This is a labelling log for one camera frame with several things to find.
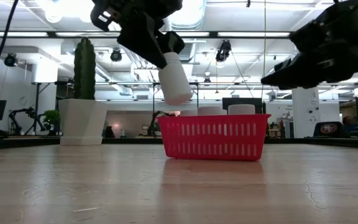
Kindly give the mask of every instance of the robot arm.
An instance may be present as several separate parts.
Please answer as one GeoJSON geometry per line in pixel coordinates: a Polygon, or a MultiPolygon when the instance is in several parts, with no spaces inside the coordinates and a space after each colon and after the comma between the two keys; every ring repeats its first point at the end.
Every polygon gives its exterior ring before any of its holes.
{"type": "Polygon", "coordinates": [[[112,21],[121,26],[118,43],[158,68],[164,68],[167,52],[180,53],[184,41],[175,32],[159,31],[163,19],[182,8],[182,0],[93,0],[92,23],[108,31],[112,21]]]}
{"type": "Polygon", "coordinates": [[[162,111],[156,111],[153,114],[153,118],[152,118],[152,122],[150,123],[149,128],[147,129],[147,135],[148,136],[156,136],[156,127],[155,127],[155,119],[159,116],[159,115],[164,115],[164,116],[175,116],[174,114],[170,114],[170,113],[166,113],[166,112],[162,112],[162,111]]]}
{"type": "Polygon", "coordinates": [[[282,90],[340,82],[358,72],[358,0],[334,1],[315,20],[290,35],[299,53],[263,78],[282,90]]]}

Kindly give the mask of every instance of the white container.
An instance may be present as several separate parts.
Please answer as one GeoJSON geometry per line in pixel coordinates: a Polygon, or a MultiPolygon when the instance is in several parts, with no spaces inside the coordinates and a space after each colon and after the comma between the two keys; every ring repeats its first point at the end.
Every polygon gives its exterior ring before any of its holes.
{"type": "Polygon", "coordinates": [[[164,54],[167,66],[160,70],[158,77],[164,99],[168,105],[180,105],[193,96],[179,55],[175,52],[164,54]]]}
{"type": "Polygon", "coordinates": [[[229,115],[255,114],[255,105],[231,105],[229,115]]]}
{"type": "Polygon", "coordinates": [[[100,145],[107,115],[106,104],[95,100],[59,101],[62,146],[100,145]]]}
{"type": "Polygon", "coordinates": [[[223,110],[218,106],[201,106],[197,108],[198,116],[222,115],[223,110]]]}
{"type": "Polygon", "coordinates": [[[180,112],[180,116],[197,116],[197,110],[184,110],[180,112]]]}

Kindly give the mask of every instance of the red plastic basket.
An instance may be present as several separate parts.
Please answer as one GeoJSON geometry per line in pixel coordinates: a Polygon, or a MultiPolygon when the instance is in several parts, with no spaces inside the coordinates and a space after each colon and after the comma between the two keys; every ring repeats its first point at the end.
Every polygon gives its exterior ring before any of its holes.
{"type": "Polygon", "coordinates": [[[270,114],[159,117],[168,157],[257,161],[270,114]]]}

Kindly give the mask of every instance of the green plant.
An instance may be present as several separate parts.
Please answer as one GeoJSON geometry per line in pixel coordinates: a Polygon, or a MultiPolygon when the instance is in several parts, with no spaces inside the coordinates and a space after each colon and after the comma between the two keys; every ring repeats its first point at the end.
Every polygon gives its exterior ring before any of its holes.
{"type": "Polygon", "coordinates": [[[74,98],[94,100],[96,55],[91,41],[84,37],[75,49],[74,98]]]}
{"type": "Polygon", "coordinates": [[[48,131],[60,122],[60,113],[57,110],[47,110],[44,116],[44,126],[48,131]]]}

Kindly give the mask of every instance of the potted plant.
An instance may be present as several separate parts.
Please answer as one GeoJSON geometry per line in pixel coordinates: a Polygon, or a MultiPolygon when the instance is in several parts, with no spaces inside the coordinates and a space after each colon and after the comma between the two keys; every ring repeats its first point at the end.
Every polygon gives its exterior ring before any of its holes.
{"type": "Polygon", "coordinates": [[[63,136],[61,145],[101,144],[107,108],[94,100],[96,56],[88,38],[82,38],[75,50],[74,99],[60,100],[63,136]]]}
{"type": "Polygon", "coordinates": [[[44,113],[44,127],[49,131],[49,136],[56,136],[56,127],[60,122],[60,114],[57,110],[47,110],[44,113]]]}

